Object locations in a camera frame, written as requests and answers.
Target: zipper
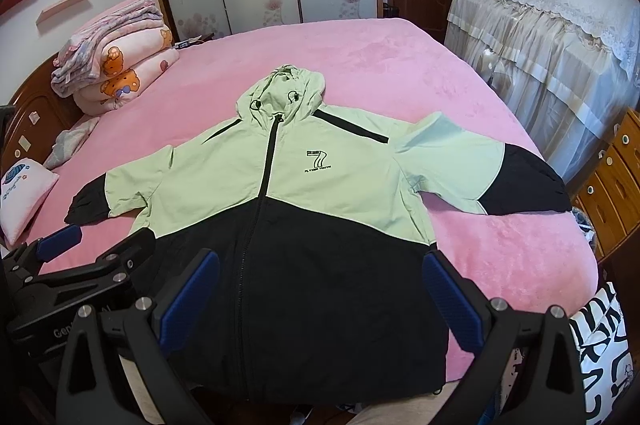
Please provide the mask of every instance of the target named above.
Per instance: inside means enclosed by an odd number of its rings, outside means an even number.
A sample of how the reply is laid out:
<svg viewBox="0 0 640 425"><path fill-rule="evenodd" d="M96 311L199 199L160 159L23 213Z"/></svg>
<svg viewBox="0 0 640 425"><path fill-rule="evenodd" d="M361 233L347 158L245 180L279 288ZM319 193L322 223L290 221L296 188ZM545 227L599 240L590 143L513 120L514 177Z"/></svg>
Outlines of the zipper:
<svg viewBox="0 0 640 425"><path fill-rule="evenodd" d="M240 370L242 387L244 393L249 397L249 386L246 379L246 366L244 364L244 344L242 339L242 295L244 290L244 264L246 262L246 254L249 251L251 240L254 237L255 227L258 224L260 217L260 209L264 202L264 198L267 196L267 187L269 186L269 177L271 175L271 163L273 162L273 152L276 147L276 134L278 133L278 124L282 122L282 115L277 114L271 125L271 132L269 134L269 143L267 145L267 156L264 161L264 172L262 174L262 183L260 183L260 190L258 191L258 201L255 207L254 220L252 220L251 226L246 234L244 241L244 248L242 249L242 258L240 260L240 271L238 274L238 349L240 356Z"/></svg>

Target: pink bed sheet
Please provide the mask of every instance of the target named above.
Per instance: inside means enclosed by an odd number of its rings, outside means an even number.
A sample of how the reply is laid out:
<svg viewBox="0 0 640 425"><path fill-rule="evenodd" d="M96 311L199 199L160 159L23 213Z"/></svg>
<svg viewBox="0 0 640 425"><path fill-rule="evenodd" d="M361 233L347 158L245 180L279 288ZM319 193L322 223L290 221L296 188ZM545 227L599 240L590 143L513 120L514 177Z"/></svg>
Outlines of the pink bed sheet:
<svg viewBox="0 0 640 425"><path fill-rule="evenodd" d="M411 122L440 110L466 129L537 152L474 70L407 21L269 27L182 50L136 101L103 115L81 150L56 170L60 179L28 240L61 228L73 195L98 175L234 116L240 94L283 64L322 72L326 103ZM596 262L572 214L472 215L432 194L423 199L440 249L488 297L539 312L559 304L572 314L593 296ZM132 221L122 216L84 227L82 243L43 273L93 262L127 235ZM447 380L461 378L470 360L450 337Z"/></svg>

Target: black cuff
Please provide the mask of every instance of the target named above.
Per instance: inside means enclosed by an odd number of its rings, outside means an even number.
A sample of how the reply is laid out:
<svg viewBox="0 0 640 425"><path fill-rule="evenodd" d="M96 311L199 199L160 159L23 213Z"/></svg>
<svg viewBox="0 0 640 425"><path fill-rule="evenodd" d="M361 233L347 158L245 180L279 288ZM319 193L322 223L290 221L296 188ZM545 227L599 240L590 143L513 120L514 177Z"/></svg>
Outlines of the black cuff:
<svg viewBox="0 0 640 425"><path fill-rule="evenodd" d="M535 154L508 143L498 175L478 201L490 215L571 210L571 200L556 171Z"/></svg>
<svg viewBox="0 0 640 425"><path fill-rule="evenodd" d="M109 203L104 193L104 181L107 174L87 183L78 192L65 217L68 225L90 225L109 217Z"/></svg>

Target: cartoon bear print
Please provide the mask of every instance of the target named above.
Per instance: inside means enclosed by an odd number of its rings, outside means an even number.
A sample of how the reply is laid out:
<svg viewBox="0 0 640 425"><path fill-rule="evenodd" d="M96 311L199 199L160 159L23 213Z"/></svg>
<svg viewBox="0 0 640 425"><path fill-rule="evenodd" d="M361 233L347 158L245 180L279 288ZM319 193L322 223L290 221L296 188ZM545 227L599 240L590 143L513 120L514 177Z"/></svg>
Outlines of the cartoon bear print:
<svg viewBox="0 0 640 425"><path fill-rule="evenodd" d="M171 30L160 30L160 34L162 35L162 48L165 50L171 47L171 43L174 41L174 36L171 34Z"/></svg>
<svg viewBox="0 0 640 425"><path fill-rule="evenodd" d="M113 78L122 72L124 67L124 55L118 46L112 46L107 51L107 55L103 58L102 72L105 76Z"/></svg>
<svg viewBox="0 0 640 425"><path fill-rule="evenodd" d="M137 91L139 88L140 81L136 72L133 69L127 69L127 71L122 74L102 82L102 85L100 85L100 92L117 100L121 95L128 94L131 91ZM109 101L111 98L102 100L100 103Z"/></svg>

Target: jacket sleeve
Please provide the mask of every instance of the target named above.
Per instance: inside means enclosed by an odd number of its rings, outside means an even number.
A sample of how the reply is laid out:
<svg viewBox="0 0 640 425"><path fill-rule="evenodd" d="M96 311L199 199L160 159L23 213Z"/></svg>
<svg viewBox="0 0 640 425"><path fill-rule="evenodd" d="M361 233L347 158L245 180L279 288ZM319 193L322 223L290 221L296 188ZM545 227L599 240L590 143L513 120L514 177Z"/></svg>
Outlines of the jacket sleeve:
<svg viewBox="0 0 640 425"><path fill-rule="evenodd" d="M166 146L139 160L109 170L87 183L65 217L68 225L88 225L144 208L172 165L174 148Z"/></svg>
<svg viewBox="0 0 640 425"><path fill-rule="evenodd" d="M473 214L571 210L562 178L516 145L469 132L440 112L389 138L414 191L432 192Z"/></svg>

